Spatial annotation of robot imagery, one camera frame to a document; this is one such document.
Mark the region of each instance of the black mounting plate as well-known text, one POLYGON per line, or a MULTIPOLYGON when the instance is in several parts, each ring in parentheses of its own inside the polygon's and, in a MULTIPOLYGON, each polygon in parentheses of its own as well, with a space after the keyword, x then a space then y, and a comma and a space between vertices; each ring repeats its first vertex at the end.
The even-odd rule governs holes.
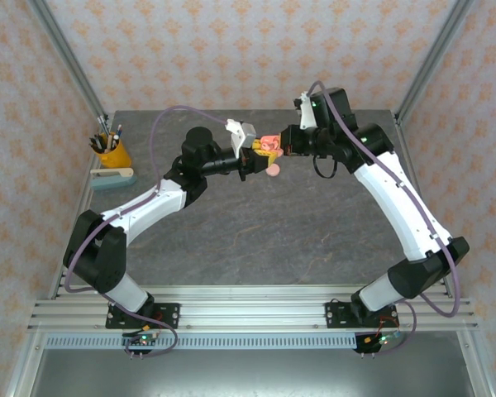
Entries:
MULTIPOLYGON (((180 304, 157 304, 154 303, 152 317, 169 324, 174 329, 179 326, 180 304)), ((151 328, 158 328, 156 324, 149 323, 151 328)), ((116 306, 108 305, 106 329, 139 329, 145 326, 145 322, 138 320, 122 312, 116 306)))
MULTIPOLYGON (((325 304, 327 328, 378 328, 381 317, 393 317, 398 320, 395 305, 386 306, 375 312, 373 316, 363 318, 359 323, 358 318, 351 312, 351 303, 331 301, 325 304)), ((395 324, 386 325, 386 328, 391 327, 395 327, 395 324)))

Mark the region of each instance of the teal stapler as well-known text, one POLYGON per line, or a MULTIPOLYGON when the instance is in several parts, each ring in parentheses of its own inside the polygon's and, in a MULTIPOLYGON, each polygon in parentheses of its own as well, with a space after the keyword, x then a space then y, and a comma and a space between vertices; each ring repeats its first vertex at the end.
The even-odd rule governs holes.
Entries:
POLYGON ((90 180, 92 190, 121 188, 130 186, 137 180, 132 168, 103 168, 90 170, 90 174, 92 175, 90 180))

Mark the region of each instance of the patterned wallpaper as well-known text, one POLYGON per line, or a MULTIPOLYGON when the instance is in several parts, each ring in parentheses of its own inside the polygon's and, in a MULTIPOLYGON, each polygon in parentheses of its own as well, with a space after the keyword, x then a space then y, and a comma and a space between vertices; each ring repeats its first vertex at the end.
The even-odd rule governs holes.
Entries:
POLYGON ((404 131, 431 210, 471 245, 463 293, 496 373, 496 0, 476 0, 404 131))
POLYGON ((454 0, 49 0, 108 112, 290 108, 321 79, 396 108, 454 0))
POLYGON ((26 0, 0 0, 0 397, 68 238, 97 123, 26 0))

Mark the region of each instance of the gray marble tabletop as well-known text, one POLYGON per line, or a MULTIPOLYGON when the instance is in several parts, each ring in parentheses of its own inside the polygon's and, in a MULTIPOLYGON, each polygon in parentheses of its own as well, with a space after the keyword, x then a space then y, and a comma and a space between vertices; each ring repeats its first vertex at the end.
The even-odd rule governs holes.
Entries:
MULTIPOLYGON (((155 183, 148 139, 159 112, 116 112, 137 182, 95 192, 94 211, 133 199, 155 183)), ((244 120, 258 136, 298 123, 294 110, 213 111, 244 120)), ((400 145, 389 111, 357 111, 359 125, 376 122, 400 145)), ((208 127, 228 146, 224 127, 191 112, 172 112, 159 124, 155 158, 166 172, 186 132, 208 127)), ((127 271, 141 285, 361 284, 403 259, 402 248, 379 206, 341 167, 334 179, 319 178, 311 158, 279 158, 281 173, 237 173, 207 178, 207 191, 185 210, 143 232, 127 250, 127 271)), ((330 161, 321 164, 331 168, 330 161)))

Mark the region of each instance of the purple cable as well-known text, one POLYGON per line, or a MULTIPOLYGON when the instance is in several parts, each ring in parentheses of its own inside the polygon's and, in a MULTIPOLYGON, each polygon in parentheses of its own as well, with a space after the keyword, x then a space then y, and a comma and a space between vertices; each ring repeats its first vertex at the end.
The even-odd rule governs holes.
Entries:
MULTIPOLYGON (((185 106, 185 105, 176 105, 176 106, 172 106, 170 108, 166 108, 164 111, 162 111, 158 117, 155 119, 155 122, 153 122, 153 125, 152 125, 152 128, 150 129, 150 138, 149 138, 149 154, 150 154, 150 161, 152 163, 152 166, 153 166, 153 169, 155 170, 155 173, 156 173, 156 187, 159 189, 160 188, 160 182, 161 182, 161 176, 160 176, 160 171, 158 169, 158 165, 155 163, 155 157, 154 157, 154 146, 153 146, 153 142, 154 142, 154 135, 155 135, 155 130, 156 130, 156 126, 158 125, 158 122, 160 121, 160 119, 167 113, 167 112, 170 112, 170 111, 173 111, 173 110, 190 110, 190 111, 193 111, 195 113, 198 113, 204 117, 207 117, 211 120, 213 120, 214 122, 218 122, 220 124, 223 124, 223 125, 226 125, 227 124, 227 121, 226 120, 222 120, 221 118, 218 118, 218 117, 214 117, 214 116, 211 116, 205 112, 203 112, 202 110, 198 110, 196 108, 192 108, 190 106, 185 106)), ((97 234, 102 231, 110 222, 114 221, 115 219, 117 219, 118 216, 121 216, 121 215, 126 215, 132 211, 134 211, 135 209, 138 209, 139 207, 149 203, 155 196, 156 196, 157 192, 153 192, 149 197, 147 198, 144 198, 143 200, 141 200, 139 203, 136 203, 134 205, 131 205, 129 208, 126 208, 124 209, 123 211, 121 211, 121 214, 114 214, 112 215, 111 217, 105 219, 99 226, 97 226, 87 237, 86 239, 83 241, 83 243, 79 246, 79 249, 77 250, 77 252, 75 252, 75 255, 74 257, 72 258, 72 261, 69 263, 69 266, 68 266, 68 272, 66 273, 66 277, 64 278, 64 289, 66 289, 67 292, 69 292, 70 294, 76 294, 78 292, 86 292, 86 291, 92 291, 94 290, 94 288, 92 287, 83 287, 83 288, 77 288, 77 289, 72 289, 70 287, 70 281, 72 279, 72 274, 74 273, 74 268, 75 266, 77 265, 77 262, 79 261, 79 258, 81 257, 81 255, 83 254, 84 250, 86 249, 86 247, 88 246, 88 244, 90 244, 90 242, 97 236, 97 234)), ((167 328, 169 329, 173 335, 174 335, 174 341, 173 343, 171 344, 171 346, 163 349, 163 350, 160 350, 160 351, 157 351, 157 352, 152 352, 152 353, 149 353, 147 354, 146 356, 144 357, 154 357, 154 356, 159 356, 161 354, 165 354, 167 352, 170 352, 171 350, 174 349, 174 347, 176 346, 176 344, 178 343, 179 341, 179 336, 178 334, 176 333, 176 331, 167 323, 164 323, 162 321, 158 321, 158 320, 154 320, 153 318, 147 318, 147 317, 144 317, 144 316, 140 316, 140 314, 136 314, 136 313, 133 313, 131 312, 130 310, 127 310, 125 309, 124 307, 122 307, 120 304, 116 304, 113 300, 111 300, 108 296, 106 296, 105 294, 102 294, 102 296, 109 300, 110 302, 113 302, 117 308, 119 308, 121 311, 123 311, 124 313, 128 314, 129 316, 132 316, 134 318, 137 318, 139 320, 142 320, 142 321, 146 321, 148 323, 153 323, 153 324, 157 324, 163 328, 167 328)), ((125 353, 128 354, 129 356, 132 356, 133 353, 131 353, 131 351, 129 350, 129 344, 132 342, 132 339, 130 341, 127 341, 127 344, 125 346, 125 353)))
POLYGON ((406 195, 410 198, 412 201, 413 205, 415 205, 415 208, 419 212, 419 214, 422 217, 422 220, 426 223, 428 229, 430 230, 430 233, 432 236, 437 236, 436 241, 437 245, 441 248, 441 251, 445 254, 446 260, 448 261, 448 266, 450 267, 451 273, 452 273, 452 279, 454 280, 454 307, 452 308, 452 311, 447 313, 443 312, 441 309, 439 309, 425 294, 421 294, 421 297, 426 301, 427 304, 432 307, 437 313, 439 313, 441 316, 452 318, 454 317, 459 308, 460 308, 460 280, 459 276, 457 275, 457 269, 455 268, 455 263, 454 259, 452 258, 452 255, 446 248, 445 243, 439 238, 437 235, 436 229, 433 227, 432 222, 430 222, 430 219, 428 218, 427 214, 424 212, 424 209, 422 208, 421 204, 418 202, 417 198, 415 195, 412 193, 412 191, 406 186, 406 184, 403 184, 403 181, 394 173, 392 170, 390 170, 382 161, 380 161, 376 155, 371 153, 371 151, 365 147, 362 142, 360 142, 359 139, 356 138, 356 136, 353 135, 353 133, 347 128, 347 125, 344 123, 344 121, 341 119, 340 114, 336 110, 334 104, 332 103, 331 97, 329 96, 329 93, 327 92, 325 85, 318 80, 316 81, 311 88, 307 92, 307 96, 310 97, 312 91, 316 88, 316 86, 319 86, 323 96, 325 97, 325 100, 327 102, 327 105, 331 109, 332 115, 336 119, 336 122, 340 126, 340 128, 343 130, 343 132, 347 135, 347 137, 357 146, 361 151, 363 151, 376 165, 378 165, 386 174, 388 174, 399 186, 401 186, 406 193, 406 195))

